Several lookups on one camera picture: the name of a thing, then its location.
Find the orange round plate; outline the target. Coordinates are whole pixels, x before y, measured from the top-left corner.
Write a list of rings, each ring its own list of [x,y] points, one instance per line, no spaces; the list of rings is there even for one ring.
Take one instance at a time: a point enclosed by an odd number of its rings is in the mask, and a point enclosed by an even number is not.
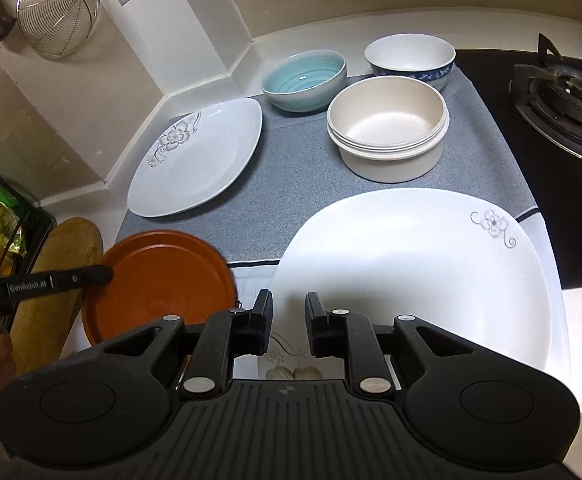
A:
[[[200,324],[238,302],[225,259],[184,232],[137,233],[113,245],[100,263],[110,266],[113,279],[85,292],[82,322],[93,346],[168,314]]]

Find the large white square flower plate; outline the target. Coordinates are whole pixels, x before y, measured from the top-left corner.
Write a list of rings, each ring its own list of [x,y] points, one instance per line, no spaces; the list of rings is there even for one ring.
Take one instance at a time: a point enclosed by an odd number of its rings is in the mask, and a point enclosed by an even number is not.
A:
[[[390,188],[340,200],[309,218],[271,290],[273,350],[311,362],[304,299],[389,324],[411,314],[528,365],[555,372],[568,354],[556,262],[537,212],[515,219],[474,196]]]

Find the white oval flower plate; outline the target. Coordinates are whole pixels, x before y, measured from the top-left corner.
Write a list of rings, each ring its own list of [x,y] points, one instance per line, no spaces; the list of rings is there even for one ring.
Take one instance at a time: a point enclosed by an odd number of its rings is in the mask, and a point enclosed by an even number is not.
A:
[[[217,103],[179,118],[138,165],[128,209],[157,218],[212,200],[247,167],[262,125],[262,107],[253,99]]]

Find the cream bowls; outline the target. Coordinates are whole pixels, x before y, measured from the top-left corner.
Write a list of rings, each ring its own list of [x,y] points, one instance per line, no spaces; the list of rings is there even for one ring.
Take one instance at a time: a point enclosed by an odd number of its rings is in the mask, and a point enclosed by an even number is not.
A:
[[[433,169],[449,124],[440,91],[402,76],[355,82],[327,110],[328,133],[345,166],[379,183],[415,180]]]

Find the turquoise glazed ceramic bowl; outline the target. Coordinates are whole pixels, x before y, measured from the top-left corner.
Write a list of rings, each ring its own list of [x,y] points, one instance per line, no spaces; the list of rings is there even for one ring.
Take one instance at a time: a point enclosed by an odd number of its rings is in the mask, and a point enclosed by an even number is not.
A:
[[[332,50],[312,50],[285,58],[262,78],[264,96],[279,110],[309,113],[328,107],[344,89],[346,59]]]

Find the white bowl blue pattern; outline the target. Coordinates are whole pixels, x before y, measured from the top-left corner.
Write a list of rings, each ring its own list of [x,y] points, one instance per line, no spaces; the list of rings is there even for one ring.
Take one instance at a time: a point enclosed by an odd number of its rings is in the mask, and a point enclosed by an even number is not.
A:
[[[396,34],[372,41],[365,58],[376,76],[410,77],[442,91],[455,66],[456,50],[435,36]]]

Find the wooden cutting board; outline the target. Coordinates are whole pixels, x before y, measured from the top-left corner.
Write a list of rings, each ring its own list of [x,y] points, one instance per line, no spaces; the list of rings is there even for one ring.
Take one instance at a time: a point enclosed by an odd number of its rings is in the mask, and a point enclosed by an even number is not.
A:
[[[82,300],[80,280],[61,273],[97,264],[104,253],[96,224],[74,217],[57,224],[37,257],[44,295],[20,302],[10,330],[18,376],[59,359]]]

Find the grey countertop mat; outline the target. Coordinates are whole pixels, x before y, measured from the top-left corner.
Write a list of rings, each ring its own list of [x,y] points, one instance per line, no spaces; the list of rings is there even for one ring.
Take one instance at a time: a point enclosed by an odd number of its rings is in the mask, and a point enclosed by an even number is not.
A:
[[[452,70],[442,91],[450,125],[436,166],[410,181],[472,195],[524,220],[538,207],[504,136],[470,79]],[[226,191],[191,211],[157,219],[125,214],[120,240],[150,230],[176,230],[201,238],[229,263],[281,258],[313,214],[345,197],[379,190],[353,174],[318,113],[292,116],[262,106],[263,132],[252,159]]]

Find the black gas stove top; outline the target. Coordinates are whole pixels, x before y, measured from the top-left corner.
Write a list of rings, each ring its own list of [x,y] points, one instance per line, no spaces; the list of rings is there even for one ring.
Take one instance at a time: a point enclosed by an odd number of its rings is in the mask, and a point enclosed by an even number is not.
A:
[[[565,289],[582,287],[582,160],[542,136],[515,109],[509,82],[516,64],[537,55],[507,50],[460,49],[456,63],[474,84],[506,139],[545,219]]]

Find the gas burner with grate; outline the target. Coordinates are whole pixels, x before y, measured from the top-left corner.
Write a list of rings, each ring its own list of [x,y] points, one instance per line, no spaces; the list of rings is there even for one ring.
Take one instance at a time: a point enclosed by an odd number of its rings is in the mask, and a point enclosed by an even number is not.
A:
[[[513,66],[509,93],[520,115],[568,154],[582,159],[582,70],[564,60],[544,34],[537,63]]]

